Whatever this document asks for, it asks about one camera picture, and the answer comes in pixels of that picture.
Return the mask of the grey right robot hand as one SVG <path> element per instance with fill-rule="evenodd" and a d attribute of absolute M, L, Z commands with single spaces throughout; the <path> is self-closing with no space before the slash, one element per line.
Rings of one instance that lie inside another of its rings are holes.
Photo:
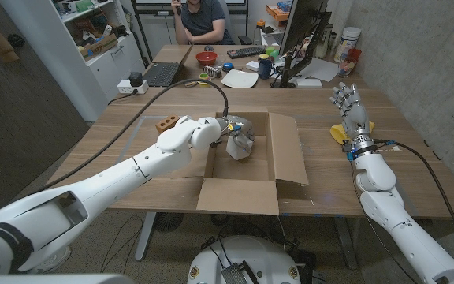
<path fill-rule="evenodd" d="M 339 87 L 333 87 L 333 96 L 329 99 L 339 108 L 344 131 L 350 138 L 370 134 L 370 120 L 356 84 L 348 87 L 340 82 Z"/>

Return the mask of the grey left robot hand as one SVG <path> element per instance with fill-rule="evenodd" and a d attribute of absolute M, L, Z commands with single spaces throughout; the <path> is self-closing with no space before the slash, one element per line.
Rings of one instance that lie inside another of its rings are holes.
<path fill-rule="evenodd" d="M 252 123 L 246 118 L 227 115 L 217 119 L 221 135 L 228 136 L 226 151 L 235 159 L 247 158 L 251 154 L 255 141 L 255 132 Z"/>

